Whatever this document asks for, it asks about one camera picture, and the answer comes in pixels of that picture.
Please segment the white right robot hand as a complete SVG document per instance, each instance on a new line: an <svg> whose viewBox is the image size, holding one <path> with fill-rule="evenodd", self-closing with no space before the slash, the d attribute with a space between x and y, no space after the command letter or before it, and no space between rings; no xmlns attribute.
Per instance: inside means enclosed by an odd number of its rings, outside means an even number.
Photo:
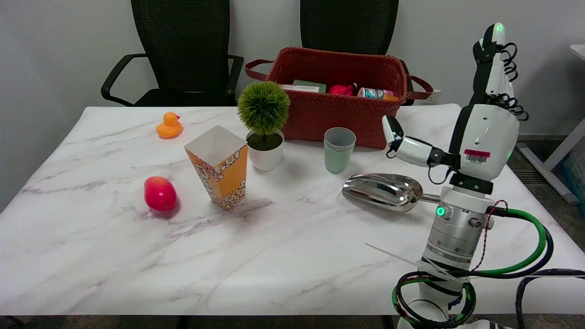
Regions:
<svg viewBox="0 0 585 329"><path fill-rule="evenodd" d="M386 115L382 126L389 152L420 167L447 166L452 186L490 195L493 179L499 177L516 145L520 122L529 117L514 96L516 51L508 49L515 46L505 41L500 22L489 26L474 44L473 95L460 110L447 151L404 135L397 119Z"/></svg>

